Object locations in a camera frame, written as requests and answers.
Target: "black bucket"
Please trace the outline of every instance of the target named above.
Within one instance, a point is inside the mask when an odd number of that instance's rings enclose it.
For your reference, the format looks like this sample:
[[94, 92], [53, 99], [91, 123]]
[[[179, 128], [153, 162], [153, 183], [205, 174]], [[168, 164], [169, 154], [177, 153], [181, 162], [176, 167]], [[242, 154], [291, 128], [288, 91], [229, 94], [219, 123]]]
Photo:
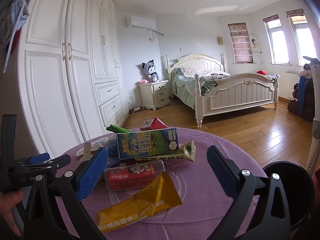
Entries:
[[270, 163], [263, 168], [269, 177], [272, 173], [280, 176], [287, 196], [291, 231], [308, 217], [315, 200], [315, 187], [307, 171], [301, 166], [287, 161]]

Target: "red snack package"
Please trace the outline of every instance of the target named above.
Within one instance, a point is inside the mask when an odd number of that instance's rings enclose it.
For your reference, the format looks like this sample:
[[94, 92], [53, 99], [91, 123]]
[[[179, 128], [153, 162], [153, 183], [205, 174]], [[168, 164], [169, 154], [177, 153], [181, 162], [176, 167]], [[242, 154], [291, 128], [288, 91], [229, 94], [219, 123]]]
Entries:
[[164, 171], [163, 161], [155, 161], [133, 165], [120, 163], [119, 167], [105, 169], [103, 174], [108, 190], [123, 190], [144, 187]]
[[168, 127], [158, 117], [153, 117], [153, 118], [144, 120], [143, 124], [140, 127], [140, 130], [146, 131], [146, 130], [158, 130], [158, 129], [167, 129], [167, 128]]

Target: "kuromi plush toy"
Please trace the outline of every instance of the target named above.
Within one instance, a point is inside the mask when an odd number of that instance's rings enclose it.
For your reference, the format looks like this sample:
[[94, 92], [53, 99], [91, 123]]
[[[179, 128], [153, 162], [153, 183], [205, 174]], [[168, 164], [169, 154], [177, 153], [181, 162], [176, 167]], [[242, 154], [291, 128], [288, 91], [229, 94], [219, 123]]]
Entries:
[[156, 72], [156, 67], [153, 60], [150, 60], [148, 63], [142, 63], [143, 71], [148, 75], [150, 83], [157, 82], [159, 80], [159, 75]]

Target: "hanging picture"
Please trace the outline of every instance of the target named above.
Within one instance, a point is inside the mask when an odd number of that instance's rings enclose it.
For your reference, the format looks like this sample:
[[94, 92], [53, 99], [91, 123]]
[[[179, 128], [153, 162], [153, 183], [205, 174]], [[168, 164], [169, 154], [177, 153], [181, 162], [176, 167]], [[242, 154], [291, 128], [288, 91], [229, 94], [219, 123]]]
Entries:
[[251, 51], [261, 52], [258, 35], [251, 34], [249, 35], [249, 39], [250, 39]]

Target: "human hand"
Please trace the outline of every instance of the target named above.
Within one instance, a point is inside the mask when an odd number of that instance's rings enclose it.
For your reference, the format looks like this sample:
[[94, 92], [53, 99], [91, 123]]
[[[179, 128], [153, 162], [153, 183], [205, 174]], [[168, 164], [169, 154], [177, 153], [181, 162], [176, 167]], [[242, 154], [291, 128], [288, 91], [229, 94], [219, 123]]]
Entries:
[[12, 208], [23, 199], [23, 192], [21, 189], [3, 194], [0, 192], [0, 213], [4, 220], [8, 223], [11, 230], [17, 235], [21, 236], [12, 215]]

